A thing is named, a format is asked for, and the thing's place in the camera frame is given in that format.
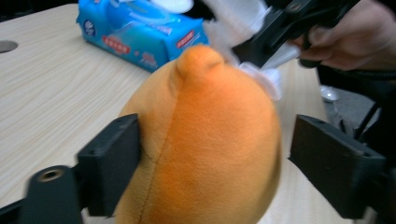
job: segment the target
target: table surface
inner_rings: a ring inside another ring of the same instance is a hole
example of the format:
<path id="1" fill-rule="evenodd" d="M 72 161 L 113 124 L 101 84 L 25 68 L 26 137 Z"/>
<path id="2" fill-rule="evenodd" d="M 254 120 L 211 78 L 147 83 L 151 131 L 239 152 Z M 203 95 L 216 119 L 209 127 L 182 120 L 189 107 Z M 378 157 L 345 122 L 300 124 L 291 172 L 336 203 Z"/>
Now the table surface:
<path id="1" fill-rule="evenodd" d="M 76 153 L 115 119 L 149 73 L 82 39 L 77 5 L 0 23 L 0 207 L 22 198 L 29 177 L 52 165 L 76 164 Z M 280 67 L 276 102 L 284 159 L 276 197 L 261 224 L 338 224 L 341 219 L 286 158 L 296 114 L 326 119 L 314 70 Z M 113 219 L 84 216 L 86 223 Z"/>

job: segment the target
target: stuffed toy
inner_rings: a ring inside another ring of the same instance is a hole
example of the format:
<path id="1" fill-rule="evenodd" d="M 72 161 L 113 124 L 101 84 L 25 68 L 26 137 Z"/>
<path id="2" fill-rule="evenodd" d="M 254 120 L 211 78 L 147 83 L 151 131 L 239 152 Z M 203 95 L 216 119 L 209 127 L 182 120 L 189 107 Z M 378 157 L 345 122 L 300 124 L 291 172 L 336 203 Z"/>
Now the stuffed toy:
<path id="1" fill-rule="evenodd" d="M 154 72 L 120 112 L 136 113 L 141 161 L 118 224 L 257 223 L 278 185 L 281 131 L 266 89 L 208 46 Z"/>

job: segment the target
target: wet wipes package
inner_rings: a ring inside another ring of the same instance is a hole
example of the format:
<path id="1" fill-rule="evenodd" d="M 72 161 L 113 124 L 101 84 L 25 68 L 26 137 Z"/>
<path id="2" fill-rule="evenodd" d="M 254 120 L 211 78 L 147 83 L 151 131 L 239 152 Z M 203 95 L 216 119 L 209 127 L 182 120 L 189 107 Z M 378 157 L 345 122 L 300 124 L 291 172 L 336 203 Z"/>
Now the wet wipes package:
<path id="1" fill-rule="evenodd" d="M 147 0 L 79 0 L 77 22 L 88 42 L 150 72 L 189 46 L 208 44 L 203 20 Z"/>

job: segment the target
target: tissue package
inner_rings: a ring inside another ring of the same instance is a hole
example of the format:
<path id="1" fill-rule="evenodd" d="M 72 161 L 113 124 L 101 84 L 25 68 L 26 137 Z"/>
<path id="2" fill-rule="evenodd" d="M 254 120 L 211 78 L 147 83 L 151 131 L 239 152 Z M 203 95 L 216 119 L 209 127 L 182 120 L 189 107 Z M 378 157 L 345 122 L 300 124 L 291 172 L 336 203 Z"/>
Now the tissue package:
<path id="1" fill-rule="evenodd" d="M 196 20 L 172 14 L 146 0 L 79 0 L 83 38 L 150 72 L 189 46 L 208 44 Z"/>

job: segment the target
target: human hand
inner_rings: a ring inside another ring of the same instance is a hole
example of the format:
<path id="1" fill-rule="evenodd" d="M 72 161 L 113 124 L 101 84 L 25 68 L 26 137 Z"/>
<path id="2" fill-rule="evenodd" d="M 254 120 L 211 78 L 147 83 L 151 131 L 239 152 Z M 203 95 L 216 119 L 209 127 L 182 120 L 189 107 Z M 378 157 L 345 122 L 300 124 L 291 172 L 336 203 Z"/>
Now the human hand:
<path id="1" fill-rule="evenodd" d="M 314 27 L 311 48 L 303 38 L 291 43 L 302 49 L 301 59 L 341 70 L 396 70 L 396 20 L 387 7 L 375 0 L 360 0 L 332 29 Z"/>

